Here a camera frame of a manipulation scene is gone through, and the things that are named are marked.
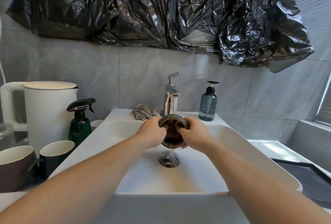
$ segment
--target kettle lid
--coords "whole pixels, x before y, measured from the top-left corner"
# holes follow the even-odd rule
[[[77,85],[69,82],[60,81],[36,81],[26,82],[23,84],[25,88],[37,89],[37,90],[64,90],[76,88]]]

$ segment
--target dish rag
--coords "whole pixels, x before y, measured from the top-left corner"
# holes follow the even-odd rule
[[[163,109],[154,108],[150,109],[147,104],[139,104],[132,110],[132,115],[138,120],[144,121],[146,119],[151,119],[156,116],[163,115]]]

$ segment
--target tray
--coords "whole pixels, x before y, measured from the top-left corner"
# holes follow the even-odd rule
[[[321,207],[331,208],[331,178],[314,164],[272,159],[297,180],[303,187],[303,195]]]

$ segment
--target forearm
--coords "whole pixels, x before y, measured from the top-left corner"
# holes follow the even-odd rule
[[[1,212],[0,223],[91,223],[145,149],[134,136],[70,167]]]
[[[314,202],[221,144],[208,148],[206,155],[250,223],[331,223]]]

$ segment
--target green spray bottle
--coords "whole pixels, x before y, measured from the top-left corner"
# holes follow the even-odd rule
[[[75,143],[75,148],[92,133],[90,121],[85,117],[85,110],[88,108],[94,113],[93,103],[95,103],[95,98],[81,99],[72,102],[67,108],[67,111],[75,112],[75,118],[70,122],[68,134],[68,140]]]

